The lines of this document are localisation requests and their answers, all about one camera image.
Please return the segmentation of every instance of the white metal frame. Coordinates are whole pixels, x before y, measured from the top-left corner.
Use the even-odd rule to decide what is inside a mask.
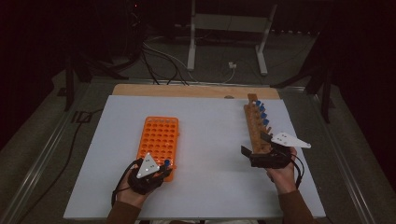
[[[262,42],[256,46],[257,60],[262,76],[268,74],[263,50],[271,30],[276,12],[276,5],[272,5],[268,17],[241,17],[195,13],[195,0],[191,0],[191,39],[187,69],[194,70],[195,66],[195,29],[227,30],[262,33]]]

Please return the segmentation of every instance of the dark background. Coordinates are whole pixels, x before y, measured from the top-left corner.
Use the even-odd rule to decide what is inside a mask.
[[[172,38],[174,24],[190,22],[191,5],[186,0],[135,1],[143,23]],[[258,13],[261,1],[227,1],[241,10]],[[219,8],[224,1],[202,1],[197,10]],[[0,147],[52,91],[51,78],[64,70],[64,55],[81,50],[94,59],[111,62],[125,54],[127,13],[125,1],[80,0],[2,1],[0,5],[1,126]],[[317,35],[314,46],[325,60],[334,63],[332,83],[337,85],[389,182],[395,188],[393,149],[395,118],[395,3],[391,0],[282,1],[273,29]],[[312,52],[308,62],[315,62]]]

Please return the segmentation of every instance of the blue test tube cap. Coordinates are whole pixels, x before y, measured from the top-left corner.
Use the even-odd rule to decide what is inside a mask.
[[[165,167],[168,167],[171,164],[171,162],[169,160],[165,160],[163,161],[163,164],[165,165]]]

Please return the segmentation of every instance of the white board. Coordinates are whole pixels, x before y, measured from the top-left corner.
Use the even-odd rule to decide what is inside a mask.
[[[263,100],[272,133],[295,135],[282,100]],[[282,217],[265,170],[250,167],[243,105],[248,99],[109,96],[64,217],[106,218],[111,192],[134,160],[145,118],[176,117],[180,136],[174,180],[146,200],[140,218],[228,219]],[[314,217],[325,217],[305,162],[300,192]]]

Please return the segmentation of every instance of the wooden test tube rack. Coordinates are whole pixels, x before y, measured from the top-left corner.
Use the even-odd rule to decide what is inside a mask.
[[[262,140],[261,133],[269,133],[271,127],[267,128],[263,124],[261,114],[265,111],[260,111],[260,106],[256,105],[258,102],[257,95],[249,93],[247,95],[248,104],[244,105],[245,115],[247,118],[247,127],[250,135],[251,146],[253,147],[253,154],[267,154],[271,151],[270,143]]]

